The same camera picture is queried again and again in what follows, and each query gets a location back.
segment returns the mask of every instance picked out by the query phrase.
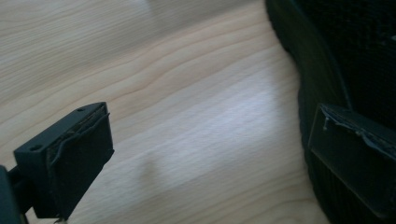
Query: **light wood surface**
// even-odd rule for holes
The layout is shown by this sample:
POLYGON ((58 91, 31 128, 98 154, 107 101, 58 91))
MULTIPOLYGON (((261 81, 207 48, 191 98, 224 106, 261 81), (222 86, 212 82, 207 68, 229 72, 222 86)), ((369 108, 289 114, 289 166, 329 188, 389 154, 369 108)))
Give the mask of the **light wood surface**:
POLYGON ((0 163, 108 103, 116 153, 71 224, 328 223, 298 87, 261 0, 0 1, 0 163))

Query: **black mesh fabric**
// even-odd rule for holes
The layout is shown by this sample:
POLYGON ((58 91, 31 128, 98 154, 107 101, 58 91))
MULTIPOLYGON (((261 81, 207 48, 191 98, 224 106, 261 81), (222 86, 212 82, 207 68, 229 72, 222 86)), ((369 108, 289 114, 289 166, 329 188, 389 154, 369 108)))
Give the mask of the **black mesh fabric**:
MULTIPOLYGON (((396 0, 295 2, 340 65, 353 109, 396 130, 396 0)), ((303 143, 307 149, 307 139, 303 143)), ((309 150, 305 159, 315 193, 332 223, 385 223, 309 150)))
POLYGON ((354 109, 396 130, 396 1, 298 2, 341 65, 354 109))

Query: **black plastic part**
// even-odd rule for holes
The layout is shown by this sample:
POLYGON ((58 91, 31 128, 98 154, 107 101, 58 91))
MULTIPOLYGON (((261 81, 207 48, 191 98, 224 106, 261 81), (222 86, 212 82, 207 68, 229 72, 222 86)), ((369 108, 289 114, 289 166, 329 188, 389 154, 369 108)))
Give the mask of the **black plastic part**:
POLYGON ((0 223, 22 224, 23 221, 7 170, 0 165, 0 223))
POLYGON ((113 152, 106 103, 73 111, 15 150, 37 217, 68 219, 113 152))
POLYGON ((32 206, 35 199, 35 186, 33 182, 21 175, 18 166, 8 172, 9 180, 14 190, 21 214, 25 214, 32 206))
POLYGON ((335 105, 318 108, 311 151, 380 219, 396 221, 396 133, 335 105))

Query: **hole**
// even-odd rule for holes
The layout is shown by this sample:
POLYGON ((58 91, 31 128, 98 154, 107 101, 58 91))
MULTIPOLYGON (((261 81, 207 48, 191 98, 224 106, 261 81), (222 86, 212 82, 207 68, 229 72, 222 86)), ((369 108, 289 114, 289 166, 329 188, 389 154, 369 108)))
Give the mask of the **hole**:
POLYGON ((42 148, 42 147, 43 147, 43 146, 41 146, 41 145, 35 145, 35 146, 29 148, 29 150, 30 150, 30 151, 37 151, 37 150, 39 150, 39 149, 42 148))

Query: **wooden floor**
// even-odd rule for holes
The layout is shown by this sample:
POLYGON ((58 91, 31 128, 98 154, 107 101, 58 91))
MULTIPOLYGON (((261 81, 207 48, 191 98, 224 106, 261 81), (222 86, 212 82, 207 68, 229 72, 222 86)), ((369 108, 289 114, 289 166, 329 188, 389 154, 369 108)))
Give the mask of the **wooden floor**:
POLYGON ((0 163, 109 106, 116 152, 71 224, 328 223, 298 88, 262 0, 0 1, 0 163))

